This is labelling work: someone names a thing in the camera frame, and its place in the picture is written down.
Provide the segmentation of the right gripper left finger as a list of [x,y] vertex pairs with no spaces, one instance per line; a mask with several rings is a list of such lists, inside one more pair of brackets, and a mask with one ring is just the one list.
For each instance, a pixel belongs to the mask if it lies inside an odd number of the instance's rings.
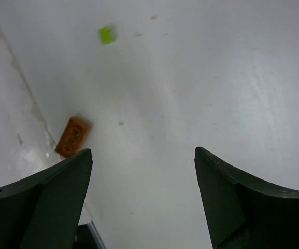
[[0,187],[0,248],[72,248],[91,171],[83,149]]

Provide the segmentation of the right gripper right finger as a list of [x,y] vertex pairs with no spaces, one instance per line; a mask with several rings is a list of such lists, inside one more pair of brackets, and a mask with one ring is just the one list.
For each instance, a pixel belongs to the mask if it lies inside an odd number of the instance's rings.
[[213,248],[299,248],[299,191],[197,147],[195,169]]

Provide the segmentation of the orange lego plate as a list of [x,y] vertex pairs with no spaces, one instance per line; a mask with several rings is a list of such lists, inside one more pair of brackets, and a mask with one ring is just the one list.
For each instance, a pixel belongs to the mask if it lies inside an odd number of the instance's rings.
[[57,143],[55,152],[64,158],[68,158],[81,150],[91,126],[79,117],[70,117],[62,136]]

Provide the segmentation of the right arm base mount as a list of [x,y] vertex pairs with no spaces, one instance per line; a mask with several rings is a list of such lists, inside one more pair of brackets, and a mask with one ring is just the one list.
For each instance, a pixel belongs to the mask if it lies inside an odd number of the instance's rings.
[[106,246],[93,222],[79,225],[72,249],[105,249]]

